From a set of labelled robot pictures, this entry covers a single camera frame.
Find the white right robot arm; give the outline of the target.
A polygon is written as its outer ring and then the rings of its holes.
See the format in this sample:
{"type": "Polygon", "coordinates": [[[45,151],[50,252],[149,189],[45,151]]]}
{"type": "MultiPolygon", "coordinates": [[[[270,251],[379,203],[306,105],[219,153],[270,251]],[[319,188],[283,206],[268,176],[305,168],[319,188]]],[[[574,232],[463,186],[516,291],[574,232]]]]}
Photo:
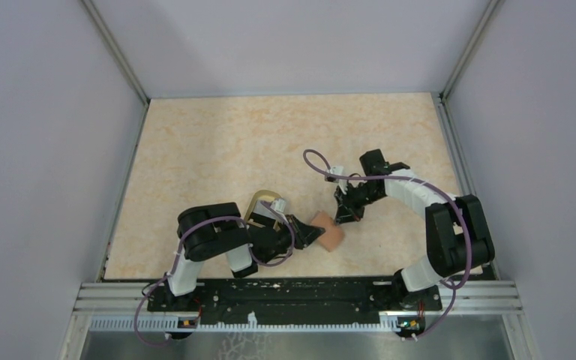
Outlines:
{"type": "Polygon", "coordinates": [[[446,193],[417,177],[407,164],[389,163],[379,149],[364,153],[359,161],[364,174],[357,185],[350,184],[342,166],[329,169],[328,181],[337,183],[336,224],[359,222],[366,206],[386,197],[401,201],[425,222],[426,254],[394,274],[392,298],[399,308],[413,308],[422,290],[494,259],[494,244],[476,196],[446,193]]]}

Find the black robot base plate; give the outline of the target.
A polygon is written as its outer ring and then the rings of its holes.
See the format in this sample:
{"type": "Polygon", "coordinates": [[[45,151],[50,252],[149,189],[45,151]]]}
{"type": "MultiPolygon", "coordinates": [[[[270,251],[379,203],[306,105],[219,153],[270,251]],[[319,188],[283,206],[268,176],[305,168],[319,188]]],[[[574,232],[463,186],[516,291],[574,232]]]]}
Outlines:
{"type": "Polygon", "coordinates": [[[392,277],[201,279],[174,296],[158,286],[148,311],[198,312],[202,325],[240,325],[254,314],[264,326],[375,324],[383,311],[441,311],[437,286],[407,294],[392,277]]]}

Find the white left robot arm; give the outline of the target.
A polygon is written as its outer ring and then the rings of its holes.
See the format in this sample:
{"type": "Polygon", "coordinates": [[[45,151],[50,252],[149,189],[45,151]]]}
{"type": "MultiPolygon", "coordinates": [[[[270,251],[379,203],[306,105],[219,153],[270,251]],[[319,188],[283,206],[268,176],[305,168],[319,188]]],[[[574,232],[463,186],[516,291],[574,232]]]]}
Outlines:
{"type": "Polygon", "coordinates": [[[224,255],[234,278],[256,273],[260,266],[276,267],[295,251],[304,250],[326,233],[285,214],[283,198],[257,200],[242,217],[234,202],[189,208],[178,216],[178,248],[166,273],[165,299],[176,310],[188,309],[195,299],[204,262],[224,255]]]}

